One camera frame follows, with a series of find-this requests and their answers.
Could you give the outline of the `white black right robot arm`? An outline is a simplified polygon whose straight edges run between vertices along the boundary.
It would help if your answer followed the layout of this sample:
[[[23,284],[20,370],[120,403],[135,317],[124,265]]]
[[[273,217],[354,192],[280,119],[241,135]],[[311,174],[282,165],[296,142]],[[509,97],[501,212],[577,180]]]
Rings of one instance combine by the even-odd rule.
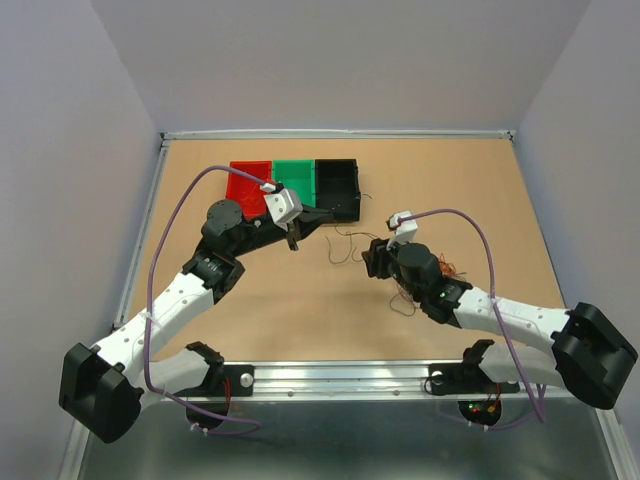
[[[492,297],[441,271],[424,245],[375,239],[362,258],[371,278],[393,279],[431,320],[488,332],[503,343],[479,343],[460,366],[472,390],[502,382],[563,388],[583,403],[612,409],[638,353],[597,307],[544,308]]]

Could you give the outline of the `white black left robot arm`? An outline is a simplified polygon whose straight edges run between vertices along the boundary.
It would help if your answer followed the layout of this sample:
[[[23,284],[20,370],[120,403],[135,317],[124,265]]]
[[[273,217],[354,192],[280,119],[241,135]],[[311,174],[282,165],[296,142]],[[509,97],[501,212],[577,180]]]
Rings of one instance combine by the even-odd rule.
[[[246,219],[230,199],[212,204],[194,254],[159,294],[124,326],[91,346],[78,343],[64,356],[59,405],[102,442],[123,437],[140,414],[163,398],[179,404],[182,392],[210,394],[222,384],[224,359],[192,342],[167,360],[152,357],[183,327],[216,305],[240,280],[239,258],[279,241],[296,250],[333,214],[301,204],[285,189],[265,197],[266,212]]]

